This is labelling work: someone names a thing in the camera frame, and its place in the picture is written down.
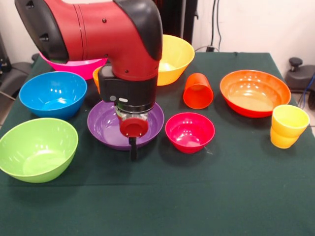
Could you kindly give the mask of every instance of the cup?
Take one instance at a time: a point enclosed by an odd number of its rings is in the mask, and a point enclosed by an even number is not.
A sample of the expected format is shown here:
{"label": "cup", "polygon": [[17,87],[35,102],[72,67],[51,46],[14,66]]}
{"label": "cup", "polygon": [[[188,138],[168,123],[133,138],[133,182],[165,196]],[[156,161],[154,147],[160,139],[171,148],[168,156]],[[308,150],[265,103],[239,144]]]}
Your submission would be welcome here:
{"label": "cup", "polygon": [[310,123],[309,115],[292,105],[277,106],[272,112],[270,139],[278,148],[291,147]]}
{"label": "cup", "polygon": [[98,72],[99,72],[99,70],[101,68],[102,68],[102,66],[97,68],[97,69],[95,69],[95,71],[93,72],[93,80],[94,80],[94,83],[95,83],[95,85],[97,87],[97,91],[98,91],[99,94],[100,94],[100,91],[99,91],[99,84],[98,84]]}
{"label": "cup", "polygon": [[191,74],[186,81],[183,99],[193,109],[204,109],[213,101],[213,91],[207,77],[201,73]]}

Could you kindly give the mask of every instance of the blue bowl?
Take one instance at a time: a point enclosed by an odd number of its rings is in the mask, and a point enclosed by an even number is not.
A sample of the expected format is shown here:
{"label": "blue bowl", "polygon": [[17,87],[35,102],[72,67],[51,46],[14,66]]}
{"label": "blue bowl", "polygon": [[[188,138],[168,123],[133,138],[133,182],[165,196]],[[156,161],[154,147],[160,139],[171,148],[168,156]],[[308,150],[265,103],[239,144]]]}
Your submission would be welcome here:
{"label": "blue bowl", "polygon": [[81,107],[87,83],[70,72],[48,72],[27,81],[19,96],[22,104],[38,117],[67,120]]}

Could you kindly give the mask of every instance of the pink bowl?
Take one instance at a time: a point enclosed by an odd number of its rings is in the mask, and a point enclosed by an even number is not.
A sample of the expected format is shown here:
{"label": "pink bowl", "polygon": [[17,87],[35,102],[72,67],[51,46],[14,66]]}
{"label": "pink bowl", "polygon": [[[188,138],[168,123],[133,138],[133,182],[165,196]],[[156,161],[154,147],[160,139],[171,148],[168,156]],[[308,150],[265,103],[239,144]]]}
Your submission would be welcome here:
{"label": "pink bowl", "polygon": [[39,54],[56,71],[72,72],[82,76],[85,80],[92,79],[95,69],[99,68],[100,66],[104,66],[107,62],[107,59],[104,58],[95,60],[68,61],[68,63],[62,64],[49,61],[41,52]]}
{"label": "pink bowl", "polygon": [[214,137],[213,123],[197,113],[179,113],[171,117],[165,126],[166,135],[183,153],[202,150]]}

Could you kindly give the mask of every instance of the power outlet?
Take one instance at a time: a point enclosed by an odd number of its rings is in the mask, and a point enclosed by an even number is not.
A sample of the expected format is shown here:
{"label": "power outlet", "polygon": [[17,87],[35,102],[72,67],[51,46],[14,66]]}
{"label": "power outlet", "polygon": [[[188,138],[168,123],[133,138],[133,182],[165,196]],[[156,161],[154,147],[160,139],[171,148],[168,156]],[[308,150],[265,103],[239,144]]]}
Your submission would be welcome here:
{"label": "power outlet", "polygon": [[215,49],[213,47],[207,47],[207,50],[206,50],[207,53],[212,53],[214,51]]}

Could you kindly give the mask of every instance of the purple bowl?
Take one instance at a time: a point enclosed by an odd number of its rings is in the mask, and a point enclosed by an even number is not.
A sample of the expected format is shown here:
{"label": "purple bowl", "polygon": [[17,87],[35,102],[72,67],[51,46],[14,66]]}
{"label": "purple bowl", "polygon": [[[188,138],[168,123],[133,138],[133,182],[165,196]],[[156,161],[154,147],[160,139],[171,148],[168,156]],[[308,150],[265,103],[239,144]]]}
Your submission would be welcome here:
{"label": "purple bowl", "polygon": [[[137,139],[138,148],[146,145],[162,130],[164,113],[157,103],[148,112],[148,123],[148,132]],[[94,137],[107,146],[120,151],[130,150],[128,138],[119,130],[114,103],[104,101],[97,103],[89,113],[88,128]]]}

